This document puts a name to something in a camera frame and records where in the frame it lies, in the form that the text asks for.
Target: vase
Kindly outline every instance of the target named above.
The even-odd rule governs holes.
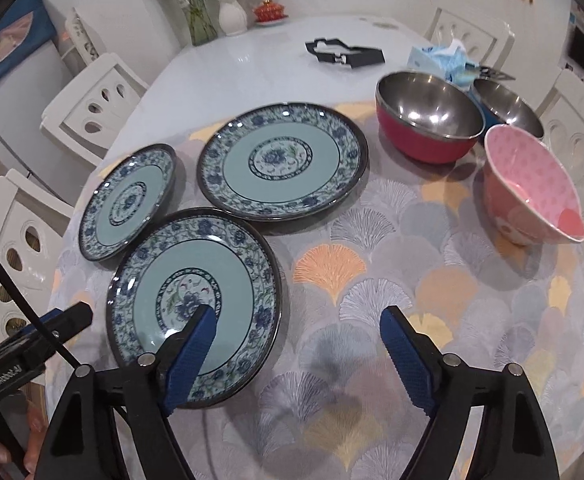
[[[248,30],[248,15],[236,0],[218,0],[218,24],[226,36],[238,36]]]
[[[206,9],[205,0],[178,0],[179,6],[185,12],[185,19],[188,22],[190,37],[193,46],[200,46],[210,41],[216,40],[218,34],[210,15]]]

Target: blue and white porcelain plate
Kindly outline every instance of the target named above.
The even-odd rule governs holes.
[[[186,407],[216,404],[265,362],[280,319],[280,275],[250,225],[212,208],[179,211],[137,240],[108,290],[110,347],[120,365],[183,329],[200,304],[217,316],[216,337]]]
[[[79,227],[81,254],[92,262],[123,250],[152,219],[174,184],[176,155],[167,144],[133,153],[92,195]]]
[[[198,184],[213,205],[248,220],[300,218],[341,201],[368,166],[360,128],[305,103],[258,108],[230,121],[198,159]]]

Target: tablecloth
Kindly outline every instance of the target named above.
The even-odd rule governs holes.
[[[522,364],[565,470],[584,451],[582,249],[522,248],[499,235],[483,208],[479,150],[455,166],[421,165],[379,133],[372,103],[337,108],[366,134],[370,171],[329,212],[263,231],[284,282],[280,333],[240,393],[170,417],[197,479],[399,478],[428,419],[410,403],[380,341],[378,319],[390,304],[471,366]],[[195,166],[214,130],[167,139],[186,169],[172,210],[209,205]],[[119,160],[104,161],[86,184],[50,303],[93,307],[92,326],[69,347],[97,370],[116,366],[105,330],[114,269],[82,258],[77,230],[88,197]],[[49,408],[69,373],[52,359]],[[480,416],[474,408],[453,478],[466,474]],[[121,439],[131,478],[142,478],[124,428]]]

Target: hand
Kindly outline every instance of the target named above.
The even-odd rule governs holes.
[[[41,452],[43,440],[46,436],[48,426],[43,417],[43,413],[34,404],[28,401],[28,426],[30,427],[30,437],[28,438],[28,449],[25,452],[23,465],[30,474],[25,480],[34,480],[34,471],[37,467],[38,454]],[[0,444],[0,464],[7,464],[12,461],[9,451],[3,444]]]

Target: screw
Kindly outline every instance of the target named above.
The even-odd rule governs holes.
[[[508,365],[508,371],[517,377],[523,375],[523,368],[521,368],[521,365],[517,365],[516,363],[510,363]]]
[[[141,366],[149,366],[156,360],[156,357],[152,352],[146,352],[141,354],[137,359],[136,362],[139,363]]]
[[[85,377],[90,373],[91,368],[88,365],[81,365],[74,371],[77,377]]]
[[[445,354],[443,356],[443,362],[448,366],[459,366],[461,364],[461,358],[456,354]]]

